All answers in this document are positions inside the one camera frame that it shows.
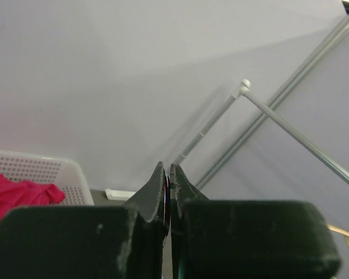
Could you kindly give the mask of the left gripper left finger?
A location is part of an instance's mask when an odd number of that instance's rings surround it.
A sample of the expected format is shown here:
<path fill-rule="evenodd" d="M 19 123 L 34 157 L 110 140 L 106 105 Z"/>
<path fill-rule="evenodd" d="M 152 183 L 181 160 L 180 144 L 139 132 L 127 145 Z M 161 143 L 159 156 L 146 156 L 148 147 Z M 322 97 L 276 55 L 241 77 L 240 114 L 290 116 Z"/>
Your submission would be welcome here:
<path fill-rule="evenodd" d="M 26 206 L 0 221 L 0 278 L 161 278 L 166 177 L 119 206 Z"/>

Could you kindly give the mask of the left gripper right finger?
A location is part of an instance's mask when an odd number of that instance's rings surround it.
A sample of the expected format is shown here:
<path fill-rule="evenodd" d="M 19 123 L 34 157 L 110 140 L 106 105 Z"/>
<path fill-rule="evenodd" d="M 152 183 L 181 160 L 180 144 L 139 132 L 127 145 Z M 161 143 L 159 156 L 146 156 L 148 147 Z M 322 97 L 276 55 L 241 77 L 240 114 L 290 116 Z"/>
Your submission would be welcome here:
<path fill-rule="evenodd" d="M 174 278 L 330 278 L 341 256 L 320 211 L 295 200 L 211 200 L 170 167 Z"/>

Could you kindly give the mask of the pink t shirt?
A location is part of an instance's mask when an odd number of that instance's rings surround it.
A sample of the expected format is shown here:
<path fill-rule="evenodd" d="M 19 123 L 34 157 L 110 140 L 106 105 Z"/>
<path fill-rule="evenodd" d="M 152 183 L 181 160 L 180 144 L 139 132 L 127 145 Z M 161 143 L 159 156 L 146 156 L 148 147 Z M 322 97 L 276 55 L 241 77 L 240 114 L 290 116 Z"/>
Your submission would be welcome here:
<path fill-rule="evenodd" d="M 57 205 L 64 199 L 64 192 L 55 184 L 38 184 L 29 180 L 15 182 L 0 173 L 0 221 L 16 207 Z"/>

